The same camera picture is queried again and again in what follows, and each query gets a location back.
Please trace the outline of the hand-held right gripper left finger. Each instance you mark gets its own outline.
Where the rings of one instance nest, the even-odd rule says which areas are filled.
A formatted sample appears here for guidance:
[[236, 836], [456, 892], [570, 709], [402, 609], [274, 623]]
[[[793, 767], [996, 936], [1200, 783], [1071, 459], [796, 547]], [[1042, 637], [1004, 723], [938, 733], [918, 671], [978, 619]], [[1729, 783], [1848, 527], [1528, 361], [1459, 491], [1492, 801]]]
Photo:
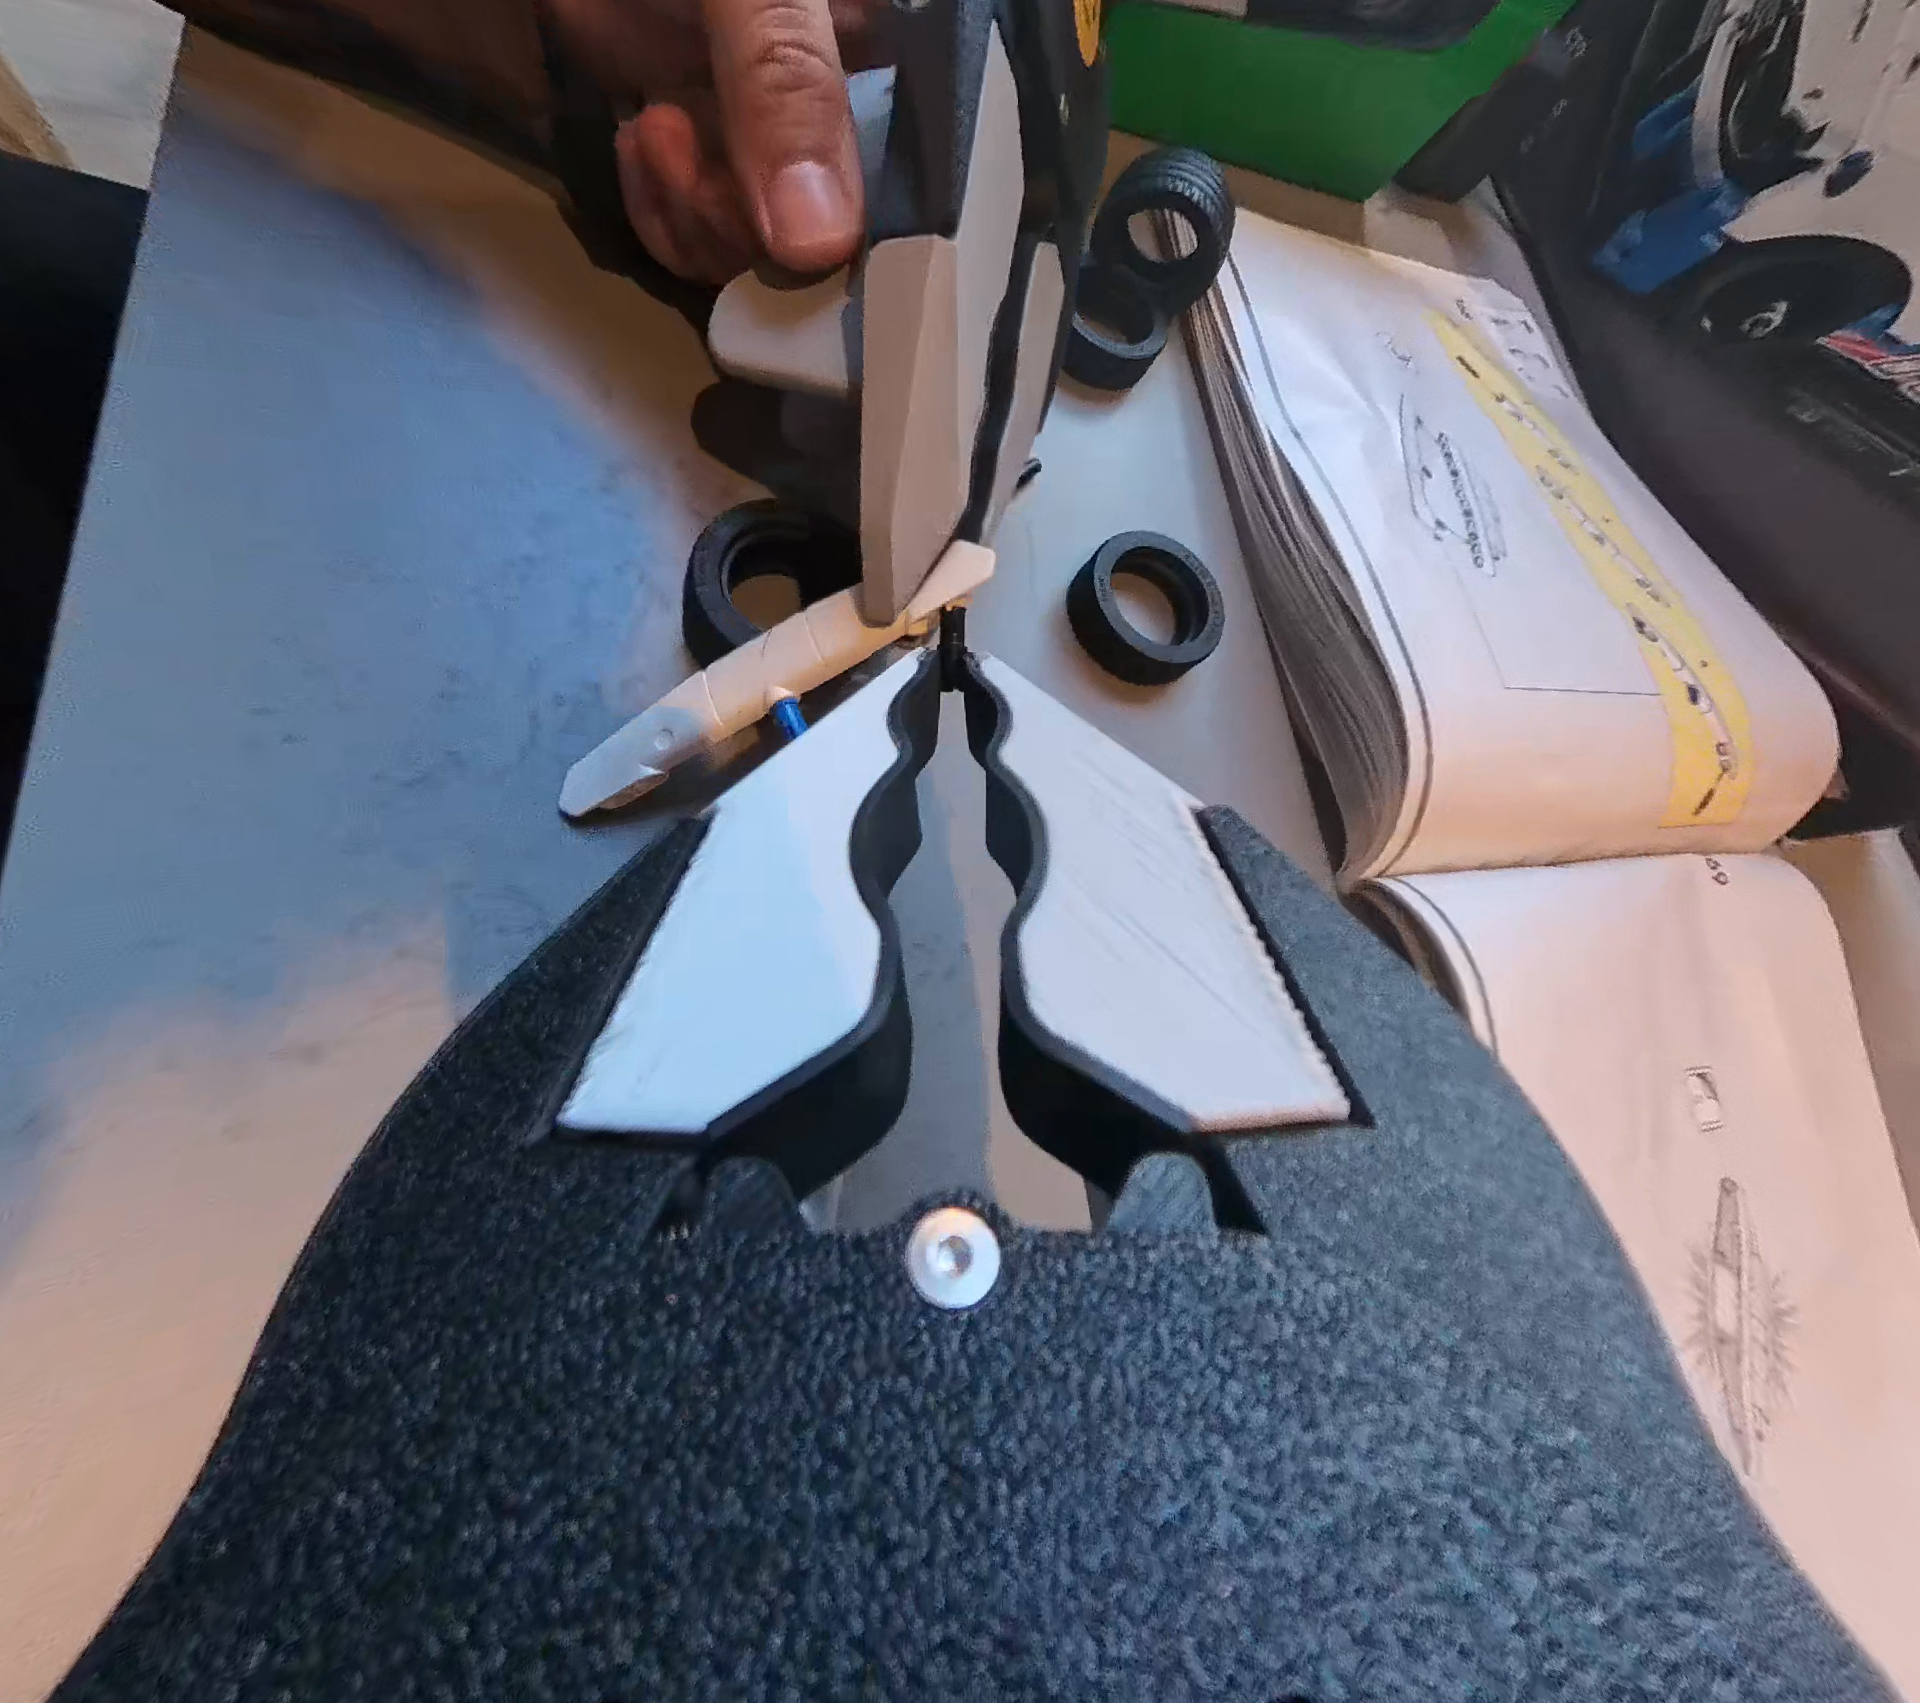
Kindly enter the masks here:
[[672, 888], [554, 1116], [689, 1156], [865, 1156], [910, 1078], [890, 894], [921, 846], [938, 657], [908, 655], [679, 832]]

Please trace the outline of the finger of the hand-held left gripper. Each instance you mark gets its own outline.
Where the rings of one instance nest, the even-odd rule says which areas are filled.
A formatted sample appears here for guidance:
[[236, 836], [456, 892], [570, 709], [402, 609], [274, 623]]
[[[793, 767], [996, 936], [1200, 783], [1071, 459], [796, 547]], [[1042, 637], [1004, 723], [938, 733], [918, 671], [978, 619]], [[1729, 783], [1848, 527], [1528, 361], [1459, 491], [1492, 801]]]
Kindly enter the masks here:
[[974, 437], [974, 541], [993, 545], [1027, 469], [1059, 377], [1069, 291], [1061, 251], [1025, 245], [989, 353], [986, 407]]
[[863, 277], [858, 603], [871, 627], [900, 621], [969, 507], [1023, 207], [1019, 87], [989, 27], [955, 235], [876, 243]]

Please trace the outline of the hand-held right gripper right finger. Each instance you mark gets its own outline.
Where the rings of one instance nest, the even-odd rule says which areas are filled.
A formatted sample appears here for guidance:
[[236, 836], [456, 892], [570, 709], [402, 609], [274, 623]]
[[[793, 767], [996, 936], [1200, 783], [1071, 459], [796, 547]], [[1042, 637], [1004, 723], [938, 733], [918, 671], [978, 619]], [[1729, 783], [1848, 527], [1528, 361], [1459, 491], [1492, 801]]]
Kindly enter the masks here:
[[1353, 1102], [1203, 805], [1003, 661], [965, 661], [986, 844], [1015, 906], [1000, 1080], [1071, 1168], [1343, 1126]]

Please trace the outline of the black rubber toy tyre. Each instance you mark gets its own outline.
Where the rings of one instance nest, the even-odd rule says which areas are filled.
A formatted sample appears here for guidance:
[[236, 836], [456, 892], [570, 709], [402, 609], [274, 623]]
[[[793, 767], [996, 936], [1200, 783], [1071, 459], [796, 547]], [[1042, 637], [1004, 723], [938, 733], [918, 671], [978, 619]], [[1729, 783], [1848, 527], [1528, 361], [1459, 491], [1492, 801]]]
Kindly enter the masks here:
[[1112, 263], [1089, 257], [1076, 277], [1063, 375], [1094, 391], [1137, 389], [1163, 359], [1189, 305]]
[[682, 639], [708, 669], [762, 637], [771, 623], [856, 587], [856, 535], [828, 517], [773, 499], [733, 507], [695, 541], [682, 585]]
[[[1170, 637], [1155, 641], [1124, 615], [1119, 581], [1158, 593]], [[1158, 533], [1123, 533], [1075, 575], [1067, 615], [1083, 651], [1119, 683], [1160, 689], [1213, 661], [1227, 635], [1227, 605], [1213, 571], [1189, 547]]]
[[[1137, 237], [1137, 223], [1165, 221], [1186, 249], [1167, 255]], [[1160, 149], [1135, 159], [1107, 191], [1093, 221], [1089, 255], [1133, 281], [1167, 319], [1179, 319], [1216, 285], [1237, 237], [1237, 205], [1227, 175], [1192, 149]]]

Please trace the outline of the long white pointed panel piece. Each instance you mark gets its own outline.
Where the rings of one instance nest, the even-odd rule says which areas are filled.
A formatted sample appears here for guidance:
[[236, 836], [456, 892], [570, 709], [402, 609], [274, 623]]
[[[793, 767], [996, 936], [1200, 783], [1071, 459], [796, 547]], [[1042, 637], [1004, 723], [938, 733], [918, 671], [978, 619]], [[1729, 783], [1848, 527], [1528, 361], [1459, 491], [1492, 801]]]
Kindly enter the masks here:
[[867, 617], [856, 587], [788, 617], [685, 679], [572, 765], [558, 793], [561, 815], [579, 822], [637, 803], [681, 767], [757, 727], [782, 703], [838, 683], [893, 647], [925, 641], [946, 613], [965, 609], [995, 573], [996, 555], [989, 547], [952, 541], [888, 623]]

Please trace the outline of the grey desk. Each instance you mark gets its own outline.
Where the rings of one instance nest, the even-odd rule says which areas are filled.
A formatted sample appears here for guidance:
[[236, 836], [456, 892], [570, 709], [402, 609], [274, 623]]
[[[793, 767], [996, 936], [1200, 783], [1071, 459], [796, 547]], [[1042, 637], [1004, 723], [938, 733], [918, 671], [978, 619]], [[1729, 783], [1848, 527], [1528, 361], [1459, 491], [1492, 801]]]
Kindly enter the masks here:
[[[561, 1136], [679, 832], [781, 751], [561, 813], [682, 681], [707, 351], [425, 133], [329, 93], [286, 157], [187, 103], [6, 864], [4, 1700], [1359, 1692], [1349, 1574], [1288, 1562], [1339, 1308], [1283, 1180], [1365, 1134], [1148, 1154], [1075, 1236], [944, 1108], [962, 1162], [816, 1228], [788, 1184], [1003, 1082], [1015, 892], [937, 659], [886, 1136]], [[1245, 583], [1197, 403], [1050, 401], [969, 657], [1186, 789], [1336, 1022], [1252, 597], [1135, 703], [1067, 631], [1124, 531]]]

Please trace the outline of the toy car set box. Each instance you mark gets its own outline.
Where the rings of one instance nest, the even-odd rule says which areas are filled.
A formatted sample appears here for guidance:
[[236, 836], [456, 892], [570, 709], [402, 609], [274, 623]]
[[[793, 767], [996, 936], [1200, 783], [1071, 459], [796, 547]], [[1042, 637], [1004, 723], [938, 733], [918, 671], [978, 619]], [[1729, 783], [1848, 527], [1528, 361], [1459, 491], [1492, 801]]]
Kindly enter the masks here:
[[1830, 699], [1796, 834], [1916, 834], [1918, 0], [1580, 0], [1401, 175], [1480, 181], [1599, 429]]

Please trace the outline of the open instruction booklet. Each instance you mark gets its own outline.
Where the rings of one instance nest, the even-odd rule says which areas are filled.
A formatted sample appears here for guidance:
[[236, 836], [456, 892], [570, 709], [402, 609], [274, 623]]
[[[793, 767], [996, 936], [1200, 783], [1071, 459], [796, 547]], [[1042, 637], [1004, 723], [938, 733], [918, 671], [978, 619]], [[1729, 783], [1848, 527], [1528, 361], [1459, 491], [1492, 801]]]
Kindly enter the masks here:
[[1339, 888], [1547, 1120], [1742, 1488], [1916, 1700], [1916, 1212], [1785, 850], [1834, 711], [1499, 283], [1243, 213], [1186, 345]]

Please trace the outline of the person's black garment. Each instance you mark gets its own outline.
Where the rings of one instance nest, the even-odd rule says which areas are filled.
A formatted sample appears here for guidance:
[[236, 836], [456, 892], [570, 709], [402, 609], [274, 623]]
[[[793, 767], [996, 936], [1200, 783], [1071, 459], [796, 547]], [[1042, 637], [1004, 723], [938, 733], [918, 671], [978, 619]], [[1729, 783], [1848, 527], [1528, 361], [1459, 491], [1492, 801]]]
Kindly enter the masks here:
[[3, 834], [10, 836], [149, 197], [3, 159]]

